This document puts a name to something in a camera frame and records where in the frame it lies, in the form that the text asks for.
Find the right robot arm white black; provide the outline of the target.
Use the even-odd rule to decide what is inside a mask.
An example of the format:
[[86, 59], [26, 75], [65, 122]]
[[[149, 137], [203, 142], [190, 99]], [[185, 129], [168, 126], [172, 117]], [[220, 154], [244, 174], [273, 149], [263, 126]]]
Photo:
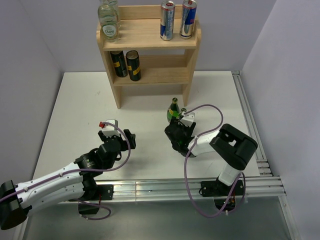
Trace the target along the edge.
[[185, 125], [173, 120], [164, 130], [172, 148], [185, 158], [195, 158], [202, 154], [216, 152], [225, 161], [218, 176], [217, 191], [229, 194], [234, 181], [245, 170], [258, 148], [258, 143], [234, 126], [225, 123], [218, 130], [193, 136], [196, 124]]

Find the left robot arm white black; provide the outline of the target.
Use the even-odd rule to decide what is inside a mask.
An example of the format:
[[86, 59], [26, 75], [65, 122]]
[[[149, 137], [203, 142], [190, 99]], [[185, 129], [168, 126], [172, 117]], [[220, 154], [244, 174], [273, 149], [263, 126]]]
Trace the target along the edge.
[[8, 230], [23, 223], [36, 211], [64, 201], [84, 203], [96, 197], [95, 177], [115, 170], [123, 152], [136, 148], [136, 136], [128, 129], [115, 135], [99, 131], [103, 142], [60, 170], [27, 182], [8, 180], [0, 186], [0, 228]]

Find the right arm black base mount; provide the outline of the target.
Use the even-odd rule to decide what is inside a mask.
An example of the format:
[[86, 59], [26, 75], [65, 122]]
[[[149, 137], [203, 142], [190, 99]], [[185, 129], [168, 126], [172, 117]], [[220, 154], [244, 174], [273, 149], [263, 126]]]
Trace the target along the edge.
[[[227, 197], [231, 188], [231, 186], [227, 186], [219, 180], [210, 180], [210, 181], [201, 181], [201, 188], [198, 193], [202, 197]], [[244, 196], [246, 192], [245, 185], [242, 180], [238, 180], [236, 185], [231, 193], [231, 196], [223, 209], [224, 211], [232, 211], [237, 206], [236, 196]]]

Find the green glass bottle front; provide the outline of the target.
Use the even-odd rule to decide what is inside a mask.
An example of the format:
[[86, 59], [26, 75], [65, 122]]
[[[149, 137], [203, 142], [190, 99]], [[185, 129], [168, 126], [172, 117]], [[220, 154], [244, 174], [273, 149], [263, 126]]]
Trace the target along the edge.
[[177, 119], [180, 119], [184, 116], [184, 114], [187, 112], [187, 109], [186, 108], [181, 108], [180, 109], [180, 112], [178, 113], [178, 115], [176, 116]]

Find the silver blue energy drink can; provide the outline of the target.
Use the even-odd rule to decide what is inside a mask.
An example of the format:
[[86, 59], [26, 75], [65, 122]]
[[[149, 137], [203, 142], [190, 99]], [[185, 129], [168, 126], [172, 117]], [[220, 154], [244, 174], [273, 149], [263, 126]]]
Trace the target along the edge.
[[184, 0], [182, 3], [181, 23], [179, 35], [183, 39], [192, 37], [195, 18], [197, 11], [197, 3], [195, 0]]

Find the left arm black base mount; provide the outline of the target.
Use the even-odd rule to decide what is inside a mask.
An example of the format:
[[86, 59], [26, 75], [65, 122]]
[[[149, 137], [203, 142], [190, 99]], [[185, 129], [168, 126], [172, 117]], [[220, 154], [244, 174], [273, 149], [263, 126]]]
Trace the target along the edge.
[[102, 201], [111, 201], [113, 199], [113, 195], [113, 184], [97, 185], [97, 188], [93, 191], [91, 198], [81, 200], [83, 202], [97, 201], [97, 203], [91, 203], [93, 204], [93, 206], [91, 206], [86, 203], [78, 202], [78, 213], [83, 218], [94, 220], [95, 218], [93, 216], [102, 208]]

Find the black yellow can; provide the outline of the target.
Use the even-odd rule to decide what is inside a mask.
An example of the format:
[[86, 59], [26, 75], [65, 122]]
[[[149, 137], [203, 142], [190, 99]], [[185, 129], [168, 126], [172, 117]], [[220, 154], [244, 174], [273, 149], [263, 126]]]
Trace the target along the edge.
[[126, 63], [129, 78], [137, 82], [141, 79], [141, 68], [139, 54], [136, 50], [130, 50], [126, 53]]
[[120, 78], [126, 77], [128, 75], [128, 70], [124, 57], [124, 52], [120, 50], [111, 51], [110, 56], [114, 66], [115, 74]]

